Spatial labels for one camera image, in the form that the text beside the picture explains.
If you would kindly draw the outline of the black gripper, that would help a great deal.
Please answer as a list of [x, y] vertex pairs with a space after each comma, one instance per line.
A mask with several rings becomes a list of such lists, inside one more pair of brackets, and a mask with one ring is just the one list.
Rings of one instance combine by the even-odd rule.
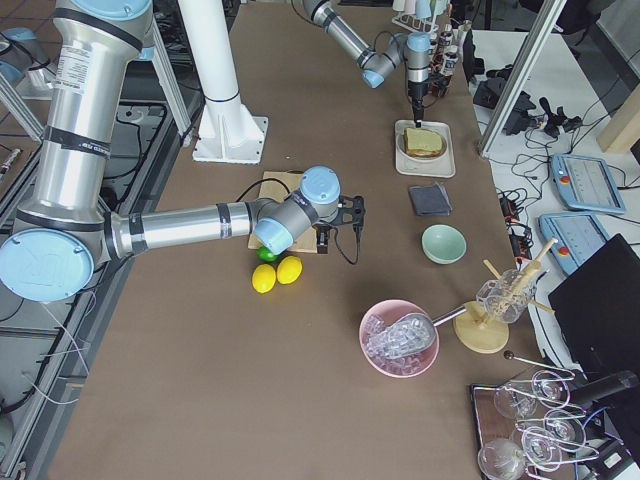
[[428, 69], [407, 70], [408, 96], [412, 100], [413, 120], [416, 128], [420, 128], [423, 121], [423, 98], [428, 94]]
[[329, 228], [351, 225], [354, 230], [364, 227], [365, 203], [360, 195], [339, 197], [336, 216], [331, 221], [319, 220], [315, 224], [316, 249], [318, 254], [328, 253]]

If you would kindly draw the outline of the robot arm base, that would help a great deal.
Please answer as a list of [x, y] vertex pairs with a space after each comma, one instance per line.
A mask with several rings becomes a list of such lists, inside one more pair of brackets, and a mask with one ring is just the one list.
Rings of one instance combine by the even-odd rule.
[[51, 100], [57, 65], [25, 27], [1, 32], [1, 75], [23, 99]]

